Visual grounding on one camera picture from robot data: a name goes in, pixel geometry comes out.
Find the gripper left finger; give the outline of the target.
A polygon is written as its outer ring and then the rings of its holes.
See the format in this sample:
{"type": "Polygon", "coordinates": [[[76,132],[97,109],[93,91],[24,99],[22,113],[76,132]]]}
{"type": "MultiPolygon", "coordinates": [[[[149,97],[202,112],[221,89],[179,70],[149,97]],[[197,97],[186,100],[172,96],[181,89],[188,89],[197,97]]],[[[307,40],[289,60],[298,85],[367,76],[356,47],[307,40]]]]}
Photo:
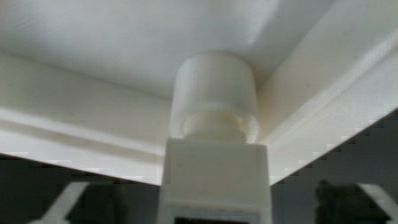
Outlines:
{"type": "Polygon", "coordinates": [[[67,214],[72,210],[88,183],[70,182],[60,192],[42,217],[26,224],[70,224],[67,214]]]}

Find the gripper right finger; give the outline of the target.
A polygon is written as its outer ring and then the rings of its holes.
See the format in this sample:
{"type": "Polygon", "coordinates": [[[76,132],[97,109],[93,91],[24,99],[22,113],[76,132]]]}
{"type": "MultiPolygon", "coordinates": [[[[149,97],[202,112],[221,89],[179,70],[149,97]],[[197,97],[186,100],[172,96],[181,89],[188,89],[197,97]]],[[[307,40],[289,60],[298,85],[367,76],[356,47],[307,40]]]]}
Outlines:
{"type": "Polygon", "coordinates": [[[387,224],[392,217],[356,184],[317,182],[314,224],[387,224]]]}

